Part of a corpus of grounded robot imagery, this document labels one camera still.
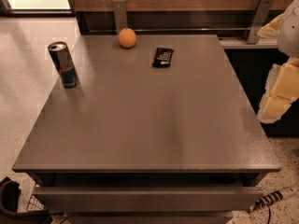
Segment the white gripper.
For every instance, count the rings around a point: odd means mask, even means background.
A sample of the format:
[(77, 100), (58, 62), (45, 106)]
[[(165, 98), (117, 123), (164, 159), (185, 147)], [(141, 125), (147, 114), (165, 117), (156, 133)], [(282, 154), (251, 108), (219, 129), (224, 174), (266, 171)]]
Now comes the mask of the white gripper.
[(259, 104), (257, 119), (271, 124), (282, 118), (299, 98), (299, 0), (285, 9), (257, 33), (261, 38), (278, 36), (278, 50), (291, 57), (283, 65), (274, 64), (269, 71), (265, 94)]

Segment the dark robot base part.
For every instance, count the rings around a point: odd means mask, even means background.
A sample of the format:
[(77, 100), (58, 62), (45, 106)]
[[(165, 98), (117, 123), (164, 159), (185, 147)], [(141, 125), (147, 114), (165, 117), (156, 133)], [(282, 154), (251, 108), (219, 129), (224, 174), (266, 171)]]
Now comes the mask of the dark robot base part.
[(48, 211), (18, 211), (19, 185), (9, 177), (0, 181), (0, 224), (50, 224), (52, 217)]

